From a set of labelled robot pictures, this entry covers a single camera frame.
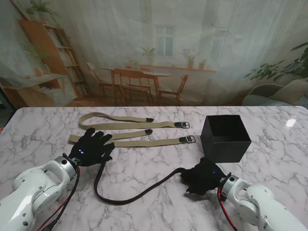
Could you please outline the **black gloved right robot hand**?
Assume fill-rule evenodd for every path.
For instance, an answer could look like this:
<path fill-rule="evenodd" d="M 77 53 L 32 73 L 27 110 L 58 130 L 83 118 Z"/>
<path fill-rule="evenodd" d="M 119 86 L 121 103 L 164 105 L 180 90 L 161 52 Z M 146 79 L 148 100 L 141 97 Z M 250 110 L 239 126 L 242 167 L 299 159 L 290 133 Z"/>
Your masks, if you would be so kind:
<path fill-rule="evenodd" d="M 229 174 L 225 175 L 218 165 L 203 157 L 193 168 L 183 170 L 180 176 L 188 185 L 187 193 L 202 196 L 218 188 Z"/>

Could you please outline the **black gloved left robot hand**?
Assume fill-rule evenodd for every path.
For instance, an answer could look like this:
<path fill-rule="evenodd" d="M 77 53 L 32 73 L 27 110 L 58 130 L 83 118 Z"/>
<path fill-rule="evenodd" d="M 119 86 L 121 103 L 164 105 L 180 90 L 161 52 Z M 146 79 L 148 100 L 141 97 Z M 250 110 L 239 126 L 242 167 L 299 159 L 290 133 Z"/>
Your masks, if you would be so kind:
<path fill-rule="evenodd" d="M 74 144 L 68 157 L 82 167 L 110 161 L 112 160 L 110 154 L 115 148 L 113 142 L 107 144 L 111 138 L 111 134 L 104 135 L 102 131 L 96 132 L 95 128 L 89 128 Z"/>

